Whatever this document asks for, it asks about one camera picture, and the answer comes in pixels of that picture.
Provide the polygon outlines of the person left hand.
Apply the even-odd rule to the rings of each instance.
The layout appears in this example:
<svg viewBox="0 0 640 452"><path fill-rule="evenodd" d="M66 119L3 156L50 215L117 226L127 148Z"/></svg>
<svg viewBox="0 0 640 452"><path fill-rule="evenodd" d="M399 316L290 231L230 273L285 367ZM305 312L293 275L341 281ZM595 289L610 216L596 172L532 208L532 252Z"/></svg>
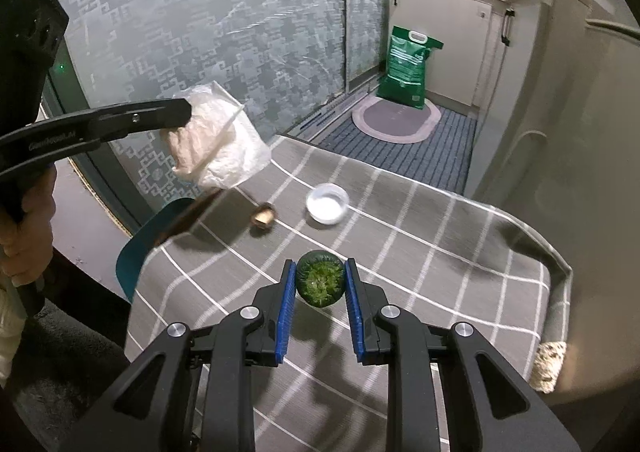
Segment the person left hand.
<svg viewBox="0 0 640 452"><path fill-rule="evenodd" d="M52 259L55 181L56 169L50 166L25 194L25 216L20 224L1 215L1 271L14 286L35 282Z"/></svg>

